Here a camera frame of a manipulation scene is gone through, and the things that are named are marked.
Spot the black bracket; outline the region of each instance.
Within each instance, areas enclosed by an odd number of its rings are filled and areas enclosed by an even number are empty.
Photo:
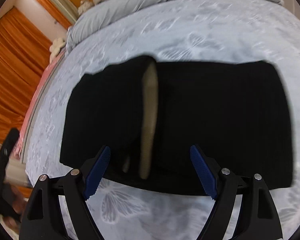
[[[278,213],[269,190],[259,174],[251,178],[221,169],[205,156],[198,145],[190,157],[202,186],[215,204],[197,240],[222,240],[237,194],[243,194],[233,240],[277,240],[282,238]],[[93,195],[109,163],[110,149],[103,146],[93,159],[71,170],[66,176],[39,177],[21,223],[20,240],[70,239],[62,219],[58,195],[64,195],[79,240],[104,240],[89,212],[86,200]]]

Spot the white decorative knot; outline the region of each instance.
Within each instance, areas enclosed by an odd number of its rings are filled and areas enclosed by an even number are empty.
[[[88,11],[90,8],[94,6],[93,2],[90,2],[89,0],[82,0],[80,1],[80,7],[78,8],[78,14],[81,16],[86,11]]]
[[[54,58],[60,53],[60,50],[66,45],[64,38],[57,38],[53,41],[52,45],[49,48],[51,52],[50,55],[50,64]]]

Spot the pink bedsheet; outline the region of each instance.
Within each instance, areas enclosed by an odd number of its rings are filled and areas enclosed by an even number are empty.
[[[29,121],[30,121],[30,118],[32,115],[32,111],[35,110],[34,108],[36,106],[37,100],[39,99],[41,90],[42,90],[42,88],[44,89],[47,79],[50,77],[51,73],[53,73],[53,70],[55,69],[55,67],[58,66],[58,62],[63,58],[65,51],[66,51],[65,49],[62,49],[60,51],[60,53],[58,54],[58,56],[51,62],[51,64],[49,64],[47,66],[47,68],[44,70],[44,72],[42,74],[40,82],[37,86],[37,90],[34,92],[30,106],[28,108],[28,111],[26,113],[25,119],[23,121],[21,130],[20,130],[19,140],[16,143],[16,145],[11,153],[11,156],[17,160],[20,160],[21,150],[22,150],[23,142],[24,142],[24,139],[26,136],[27,127],[28,127],[28,124],[29,124]]]

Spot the bed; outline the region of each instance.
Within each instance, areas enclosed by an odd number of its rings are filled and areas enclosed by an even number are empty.
[[[52,60],[52,62],[46,67],[44,72],[42,73],[42,76],[40,78],[40,82],[37,86],[36,91],[34,92],[34,95],[31,99],[29,108],[26,112],[26,116],[24,118],[22,127],[20,129],[20,136],[19,140],[16,143],[13,151],[12,156],[14,159],[21,160],[22,163],[24,163],[24,158],[26,156],[24,153],[27,153],[27,150],[25,150],[25,147],[27,145],[27,139],[29,132],[32,131],[33,126],[33,120],[36,118],[36,110],[37,106],[40,103],[40,99],[44,97],[45,93],[47,92],[47,88],[49,88],[50,80],[54,77],[56,70],[58,69],[59,65],[62,63],[65,55],[65,49],[61,49],[60,53]]]
[[[134,6],[120,5],[135,1]],[[102,71],[140,54],[160,61],[204,60],[242,63],[267,60],[276,65],[290,103],[294,180],[271,191],[283,239],[300,226],[300,21],[281,0],[108,0],[97,5],[69,31],[65,59],[41,97],[25,155],[34,185],[41,174],[70,171],[59,163],[66,105],[84,73]],[[224,239],[232,236],[235,208]],[[69,236],[76,238],[60,197]],[[214,201],[208,196],[149,192],[106,179],[87,201],[105,239],[196,239]]]

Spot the orange curtain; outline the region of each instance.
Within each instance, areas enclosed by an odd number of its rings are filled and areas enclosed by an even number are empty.
[[[72,25],[50,0],[37,0],[37,2],[40,3],[66,30]]]
[[[20,187],[20,186],[16,186],[16,187],[21,192],[21,194],[23,195],[23,197],[30,198],[30,195],[31,195],[31,192],[32,192],[32,188]]]
[[[21,128],[51,42],[15,7],[0,19],[0,143]]]

